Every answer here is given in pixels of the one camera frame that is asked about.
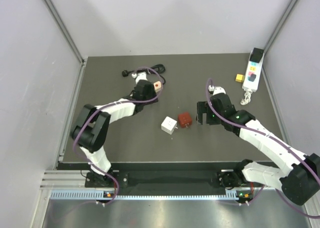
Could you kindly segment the white power strip coloured sockets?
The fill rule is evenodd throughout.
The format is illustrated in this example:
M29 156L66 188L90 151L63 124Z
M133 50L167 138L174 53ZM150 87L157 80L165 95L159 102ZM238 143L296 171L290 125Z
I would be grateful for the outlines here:
M261 71L262 71L262 66L263 66L263 61L264 61L264 56L261 59L260 63L255 63L250 61L250 56L248 59L248 63L247 63L247 68L246 68L246 72L244 75L244 81L242 84L242 88L243 90L247 91L247 90L251 90L252 92L256 92L259 86L259 81L260 81L260 76L261 76ZM256 79L254 82L251 82L248 80L248 77L251 73L256 74Z

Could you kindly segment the beige power strip red sockets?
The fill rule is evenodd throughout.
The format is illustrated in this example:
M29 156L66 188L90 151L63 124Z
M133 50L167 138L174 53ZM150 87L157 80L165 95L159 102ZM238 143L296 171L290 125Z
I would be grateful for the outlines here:
M153 86L156 93L160 92L163 88L163 84L160 81L155 82Z

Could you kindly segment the red patterned plug adapter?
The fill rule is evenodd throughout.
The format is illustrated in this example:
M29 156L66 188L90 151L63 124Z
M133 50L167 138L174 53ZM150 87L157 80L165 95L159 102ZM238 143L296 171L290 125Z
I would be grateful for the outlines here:
M177 120L181 128L190 127L193 122L192 117L188 112L178 114Z

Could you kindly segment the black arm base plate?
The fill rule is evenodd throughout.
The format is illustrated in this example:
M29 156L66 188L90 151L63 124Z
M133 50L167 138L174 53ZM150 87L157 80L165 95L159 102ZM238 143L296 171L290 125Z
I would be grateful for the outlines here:
M116 179L121 188L139 184L208 184L214 188L231 189L246 187L249 182L232 173L221 173L215 170L120 170L98 175L87 173L88 186L108 187Z

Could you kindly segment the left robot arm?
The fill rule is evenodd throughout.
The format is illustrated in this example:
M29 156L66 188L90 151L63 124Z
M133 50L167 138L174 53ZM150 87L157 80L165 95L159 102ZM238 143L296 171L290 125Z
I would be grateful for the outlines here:
M70 132L73 142L83 151L89 165L91 185L107 187L113 182L111 163L104 150L109 125L141 112L146 105L158 102L153 83L136 82L133 91L118 101L102 105L85 105Z

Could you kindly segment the white cube socket adapter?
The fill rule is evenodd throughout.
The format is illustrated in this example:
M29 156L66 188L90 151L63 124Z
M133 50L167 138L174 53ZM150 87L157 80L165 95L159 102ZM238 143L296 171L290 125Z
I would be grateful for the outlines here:
M174 130L178 127L178 122L173 118L166 116L161 124L161 130L172 135Z

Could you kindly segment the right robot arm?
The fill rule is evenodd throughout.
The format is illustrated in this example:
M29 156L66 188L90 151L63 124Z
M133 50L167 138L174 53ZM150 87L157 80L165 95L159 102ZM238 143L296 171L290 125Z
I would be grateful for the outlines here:
M249 182L275 188L294 204L302 206L320 190L320 157L298 151L273 133L246 110L236 110L225 92L209 94L196 105L199 124L222 125L250 143L275 163L268 167L245 159L237 164L233 180L239 186Z

